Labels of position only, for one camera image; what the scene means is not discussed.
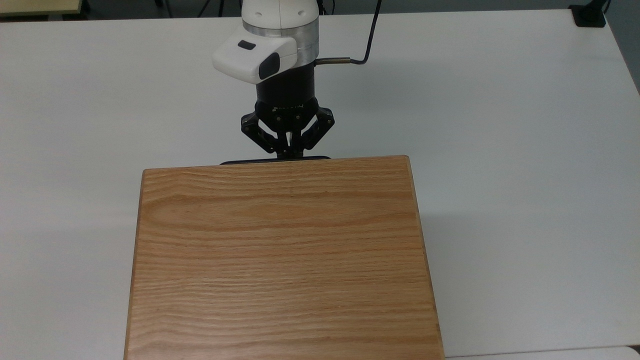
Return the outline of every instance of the white camera housing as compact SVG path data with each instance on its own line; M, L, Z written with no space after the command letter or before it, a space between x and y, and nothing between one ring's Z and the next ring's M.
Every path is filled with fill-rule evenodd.
M220 72L259 84L317 58L315 0L244 0L242 17L243 25L213 54Z

